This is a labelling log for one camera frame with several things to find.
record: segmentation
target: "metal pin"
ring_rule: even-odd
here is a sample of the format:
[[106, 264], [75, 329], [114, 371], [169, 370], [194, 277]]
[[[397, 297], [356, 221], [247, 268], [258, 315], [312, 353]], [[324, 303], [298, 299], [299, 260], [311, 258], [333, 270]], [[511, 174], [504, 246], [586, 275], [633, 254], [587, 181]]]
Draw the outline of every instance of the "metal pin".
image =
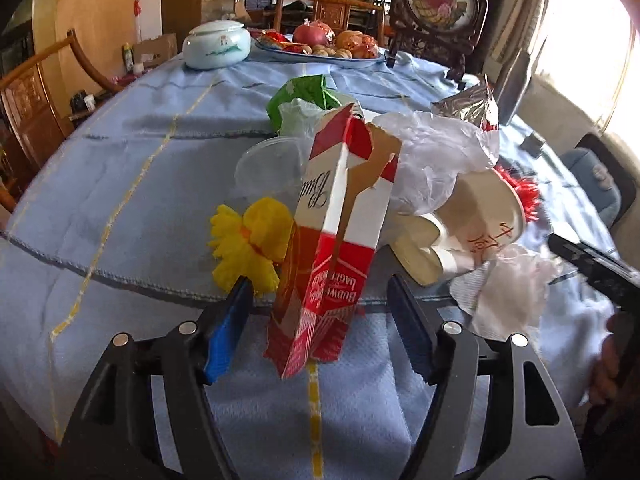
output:
[[178, 327], [178, 332], [182, 335], [193, 334], [197, 329], [197, 325], [193, 321], [185, 321]]
[[447, 321], [443, 325], [443, 329], [447, 334], [457, 335], [462, 332], [462, 327], [455, 321]]
[[526, 345], [529, 344], [529, 340], [526, 338], [526, 336], [523, 336], [522, 334], [513, 334], [511, 336], [511, 342], [514, 345], [519, 346], [521, 348], [524, 348]]
[[129, 342], [129, 336], [127, 334], [120, 333], [120, 334], [116, 334], [113, 337], [113, 344], [116, 346], [124, 346]]

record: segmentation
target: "blue tablecloth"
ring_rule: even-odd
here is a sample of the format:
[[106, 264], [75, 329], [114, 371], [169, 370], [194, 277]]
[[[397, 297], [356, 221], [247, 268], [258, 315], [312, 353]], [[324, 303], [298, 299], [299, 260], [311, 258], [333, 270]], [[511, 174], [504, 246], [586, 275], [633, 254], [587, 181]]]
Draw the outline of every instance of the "blue tablecloth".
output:
[[[209, 218], [238, 206], [233, 174], [241, 154], [273, 135], [265, 105], [294, 76], [325, 74], [328, 84], [377, 112], [428, 110], [456, 89], [446, 69], [404, 57], [348, 70], [251, 57], [230, 68], [193, 72], [165, 63], [113, 98], [67, 139], [20, 200], [0, 240], [0, 381], [50, 436], [62, 437], [76, 400], [110, 338], [164, 335], [222, 297], [211, 279]], [[501, 155], [535, 174], [544, 205], [522, 243], [536, 249], [554, 222], [568, 222], [604, 251], [614, 250], [593, 205], [550, 149], [534, 160], [518, 145], [519, 120], [500, 132]], [[340, 360], [319, 367], [322, 475], [397, 478], [423, 424], [433, 390], [412, 373], [385, 312], [385, 285], [402, 272], [388, 248], [376, 255]], [[454, 304], [445, 286], [416, 294]], [[265, 307], [244, 330], [231, 371], [207, 388], [216, 422], [242, 478], [294, 480], [312, 470], [308, 373], [281, 381], [262, 357]], [[541, 349], [568, 406], [584, 392], [610, 304], [574, 272], [550, 286]], [[166, 464], [179, 469], [162, 382], [154, 381]], [[462, 469], [475, 460], [478, 406]]]

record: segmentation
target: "yellow plush toy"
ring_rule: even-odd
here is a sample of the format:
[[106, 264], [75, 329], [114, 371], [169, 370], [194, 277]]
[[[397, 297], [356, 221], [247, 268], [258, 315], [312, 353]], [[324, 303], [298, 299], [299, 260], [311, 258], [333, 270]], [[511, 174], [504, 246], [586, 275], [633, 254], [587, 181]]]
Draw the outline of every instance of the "yellow plush toy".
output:
[[292, 225], [289, 209], [273, 198], [261, 198], [243, 216], [219, 206], [211, 217], [209, 245], [222, 261], [213, 270], [213, 280], [225, 292], [240, 276], [252, 281], [255, 294], [276, 291], [280, 280], [273, 264], [284, 260]]

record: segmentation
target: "red fringe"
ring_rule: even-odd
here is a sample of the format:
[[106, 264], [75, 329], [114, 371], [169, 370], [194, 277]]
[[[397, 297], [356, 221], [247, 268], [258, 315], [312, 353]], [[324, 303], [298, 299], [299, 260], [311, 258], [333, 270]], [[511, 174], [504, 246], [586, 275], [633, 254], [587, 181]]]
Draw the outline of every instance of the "red fringe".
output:
[[540, 190], [538, 184], [530, 178], [515, 178], [511, 176], [509, 170], [505, 170], [502, 166], [496, 166], [500, 176], [513, 187], [513, 190], [518, 195], [520, 202], [522, 202], [522, 208], [524, 209], [524, 216], [527, 222], [533, 222], [538, 220], [537, 209], [540, 205]]

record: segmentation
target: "person's finger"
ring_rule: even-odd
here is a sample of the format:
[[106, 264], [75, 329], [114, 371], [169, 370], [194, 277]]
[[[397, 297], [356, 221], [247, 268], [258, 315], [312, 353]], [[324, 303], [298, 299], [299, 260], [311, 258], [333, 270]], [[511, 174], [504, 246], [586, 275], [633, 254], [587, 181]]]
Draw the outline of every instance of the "person's finger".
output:
[[620, 369], [620, 358], [612, 335], [607, 336], [602, 342], [602, 363], [607, 375], [611, 379], [615, 379]]
[[609, 375], [607, 375], [607, 371], [602, 361], [598, 361], [596, 363], [593, 376], [593, 386], [598, 389], [599, 393], [605, 399], [613, 400], [618, 394], [618, 386], [609, 377]]
[[609, 330], [609, 332], [613, 332], [613, 329], [616, 326], [616, 317], [617, 316], [618, 316], [618, 314], [614, 314], [609, 319], [607, 319], [607, 330]]
[[595, 384], [592, 384], [589, 388], [589, 402], [594, 406], [601, 406], [605, 403], [604, 397], [596, 388]]

